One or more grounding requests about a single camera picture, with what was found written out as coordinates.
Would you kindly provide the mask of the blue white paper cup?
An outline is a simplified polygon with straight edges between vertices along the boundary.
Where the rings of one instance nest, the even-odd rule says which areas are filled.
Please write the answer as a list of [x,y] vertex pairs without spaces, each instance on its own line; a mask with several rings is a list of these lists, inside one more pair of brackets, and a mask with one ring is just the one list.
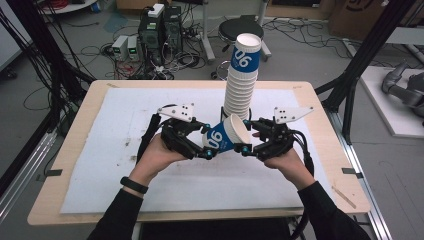
[[239,116],[231,114],[208,130],[202,137],[202,143],[205,147],[222,153],[232,150],[235,144],[249,144],[250,135]]

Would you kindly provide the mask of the black computer tower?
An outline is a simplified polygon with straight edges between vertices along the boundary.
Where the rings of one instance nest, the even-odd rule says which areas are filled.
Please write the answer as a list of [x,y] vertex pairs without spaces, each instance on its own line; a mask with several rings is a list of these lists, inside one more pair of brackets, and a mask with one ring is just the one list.
[[181,13],[180,6],[167,6],[164,12],[167,43],[173,53],[179,53],[183,50]]
[[149,17],[147,14],[143,14],[138,33],[145,61],[162,65],[162,47],[165,41],[162,17]]

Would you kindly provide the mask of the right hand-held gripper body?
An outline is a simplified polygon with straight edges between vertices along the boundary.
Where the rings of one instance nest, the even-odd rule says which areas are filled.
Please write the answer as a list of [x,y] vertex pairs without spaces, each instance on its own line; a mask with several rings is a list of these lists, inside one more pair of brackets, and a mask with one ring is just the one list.
[[293,148],[293,143],[297,142],[303,151],[304,160],[310,161],[305,135],[298,130],[290,129],[288,123],[297,121],[313,111],[313,107],[275,107],[272,119],[256,120],[254,130],[259,132],[262,144],[253,148],[254,155],[260,161],[265,161],[287,153]]

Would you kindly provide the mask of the person's right hand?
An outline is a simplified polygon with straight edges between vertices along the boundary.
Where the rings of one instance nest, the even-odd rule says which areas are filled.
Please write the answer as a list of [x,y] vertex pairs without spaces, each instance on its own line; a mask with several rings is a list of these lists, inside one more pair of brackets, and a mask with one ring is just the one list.
[[279,170],[297,190],[305,189],[315,182],[312,174],[307,170],[299,155],[294,149],[287,153],[264,161],[264,165]]

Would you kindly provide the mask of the grey metal stand leg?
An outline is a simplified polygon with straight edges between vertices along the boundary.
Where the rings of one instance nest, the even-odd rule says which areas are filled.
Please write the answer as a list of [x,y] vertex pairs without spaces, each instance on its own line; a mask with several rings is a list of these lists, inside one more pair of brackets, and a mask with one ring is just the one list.
[[208,0],[202,0],[202,32],[200,33],[200,37],[207,63],[212,64],[215,61],[215,54],[208,38],[208,3]]

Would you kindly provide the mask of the aluminium rail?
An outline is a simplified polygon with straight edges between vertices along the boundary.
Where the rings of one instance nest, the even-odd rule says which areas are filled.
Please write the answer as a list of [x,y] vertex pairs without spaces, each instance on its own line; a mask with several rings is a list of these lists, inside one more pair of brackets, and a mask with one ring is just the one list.
[[37,169],[50,152],[56,138],[56,130],[53,130],[51,133],[45,133],[30,152],[30,155],[24,158],[22,167],[12,179],[4,194],[0,197],[0,225],[7,218],[18,198],[28,186],[31,178],[35,175]]
[[330,113],[326,112],[329,121],[335,130],[337,138],[347,155],[347,159],[350,162],[352,168],[354,168],[357,172],[361,172],[363,174],[362,179],[358,179],[359,183],[364,190],[365,196],[370,204],[370,211],[367,213],[368,222],[371,225],[371,228],[374,232],[374,235],[377,240],[393,240],[391,233],[388,229],[388,226],[384,220],[384,217],[379,209],[378,203],[373,195],[372,189],[367,181],[365,172],[361,166],[359,158],[354,150],[352,145],[348,144],[348,141],[342,135],[342,120],[338,113]]

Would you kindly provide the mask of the white box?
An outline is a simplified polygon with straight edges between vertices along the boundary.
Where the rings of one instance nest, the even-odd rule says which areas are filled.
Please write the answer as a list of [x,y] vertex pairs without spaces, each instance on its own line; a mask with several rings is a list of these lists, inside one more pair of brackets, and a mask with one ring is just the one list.
[[161,15],[161,13],[164,11],[164,9],[165,9],[164,4],[156,3],[152,7],[152,9],[148,11],[148,16],[158,18]]

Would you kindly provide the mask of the white platform board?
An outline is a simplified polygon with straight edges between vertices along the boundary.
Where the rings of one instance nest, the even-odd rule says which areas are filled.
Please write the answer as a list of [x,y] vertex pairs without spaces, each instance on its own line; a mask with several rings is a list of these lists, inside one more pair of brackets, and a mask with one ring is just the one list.
[[369,66],[361,76],[362,85],[393,136],[424,139],[424,118],[381,90],[383,79],[390,71],[389,67]]

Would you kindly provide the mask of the beige tape strip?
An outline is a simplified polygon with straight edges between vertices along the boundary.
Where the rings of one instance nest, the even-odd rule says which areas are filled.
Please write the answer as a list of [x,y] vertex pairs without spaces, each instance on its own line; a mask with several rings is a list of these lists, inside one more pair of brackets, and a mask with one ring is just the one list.
[[336,194],[338,194],[347,204],[349,204],[353,209],[356,209],[357,206],[353,203],[344,193],[342,193],[338,188],[332,186],[332,189]]

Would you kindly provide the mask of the brown cardboard box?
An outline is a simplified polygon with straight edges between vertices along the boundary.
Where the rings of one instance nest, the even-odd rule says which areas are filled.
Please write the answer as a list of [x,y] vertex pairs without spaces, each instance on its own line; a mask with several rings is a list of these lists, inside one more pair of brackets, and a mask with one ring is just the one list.
[[375,25],[384,29],[394,13],[378,24],[379,18],[391,0],[337,0],[328,21],[328,31],[332,36],[364,40]]

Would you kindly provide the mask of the person's left hand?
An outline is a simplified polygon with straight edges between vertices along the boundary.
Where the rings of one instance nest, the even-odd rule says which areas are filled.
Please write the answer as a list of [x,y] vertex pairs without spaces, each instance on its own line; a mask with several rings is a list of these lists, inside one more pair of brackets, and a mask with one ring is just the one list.
[[178,152],[169,150],[163,143],[161,135],[156,134],[131,171],[129,179],[147,187],[159,172],[170,164],[182,160],[185,160],[185,157]]

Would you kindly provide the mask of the stack of white paper cups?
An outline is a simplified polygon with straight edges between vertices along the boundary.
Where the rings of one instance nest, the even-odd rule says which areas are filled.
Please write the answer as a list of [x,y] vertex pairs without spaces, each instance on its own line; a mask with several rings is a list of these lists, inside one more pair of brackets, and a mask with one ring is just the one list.
[[224,112],[249,118],[251,98],[258,77],[262,40],[251,33],[236,37],[228,68]]

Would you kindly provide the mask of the black tape piece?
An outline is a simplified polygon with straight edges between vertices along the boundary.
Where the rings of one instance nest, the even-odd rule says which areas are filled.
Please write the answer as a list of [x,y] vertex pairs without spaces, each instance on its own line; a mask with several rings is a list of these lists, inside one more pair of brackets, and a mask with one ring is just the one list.
[[343,174],[355,175],[357,179],[362,179],[363,174],[361,172],[357,172],[354,168],[342,168]]
[[62,171],[63,169],[48,170],[43,174],[37,175],[36,181],[44,182],[47,177],[61,176]]

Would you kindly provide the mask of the black wristband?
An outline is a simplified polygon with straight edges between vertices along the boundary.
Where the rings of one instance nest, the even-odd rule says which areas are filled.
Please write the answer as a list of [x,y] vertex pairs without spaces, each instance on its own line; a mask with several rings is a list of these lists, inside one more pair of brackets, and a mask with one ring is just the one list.
[[148,191],[148,187],[132,181],[127,176],[121,178],[120,184],[140,194],[145,194]]

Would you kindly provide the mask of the grey power supply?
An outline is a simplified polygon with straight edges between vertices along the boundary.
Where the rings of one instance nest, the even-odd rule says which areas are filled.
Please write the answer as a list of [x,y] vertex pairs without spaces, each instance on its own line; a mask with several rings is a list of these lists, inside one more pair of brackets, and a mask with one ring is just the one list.
[[140,60],[139,44],[138,44],[138,38],[136,36],[128,37],[127,49],[128,49],[128,55],[131,61]]
[[117,61],[125,61],[128,57],[128,37],[125,35],[119,36],[112,44],[114,57]]

